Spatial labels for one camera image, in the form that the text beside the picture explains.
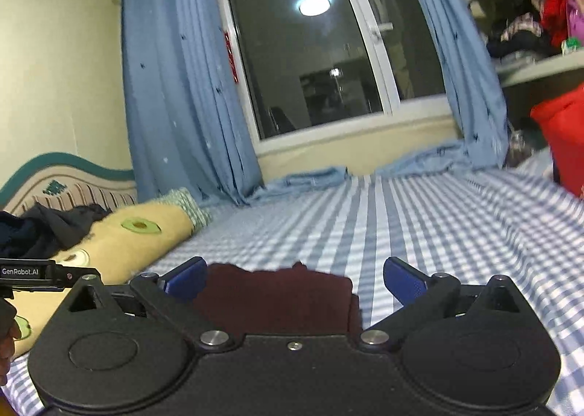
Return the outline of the person's left hand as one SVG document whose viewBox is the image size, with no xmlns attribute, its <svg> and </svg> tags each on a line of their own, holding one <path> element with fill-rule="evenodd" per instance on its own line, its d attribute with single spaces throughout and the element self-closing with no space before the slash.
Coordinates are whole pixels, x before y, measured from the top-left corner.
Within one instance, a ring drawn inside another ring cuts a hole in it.
<svg viewBox="0 0 584 416">
<path fill-rule="evenodd" d="M 16 309 L 7 300 L 1 300 L 1 341 L 0 341 L 0 377 L 1 385 L 7 382 L 7 375 L 15 354 L 15 341 L 21 338 L 21 331 L 15 320 Z"/>
</svg>

